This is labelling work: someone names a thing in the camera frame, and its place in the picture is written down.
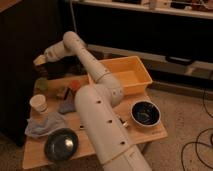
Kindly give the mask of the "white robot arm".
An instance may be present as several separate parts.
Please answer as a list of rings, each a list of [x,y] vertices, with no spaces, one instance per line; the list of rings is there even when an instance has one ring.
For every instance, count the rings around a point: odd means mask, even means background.
[[[87,50],[75,32],[66,32],[63,40],[48,47],[34,64],[56,62],[71,55],[78,57],[94,80],[77,91],[74,103],[104,171],[152,171],[113,111],[123,99],[121,83]]]

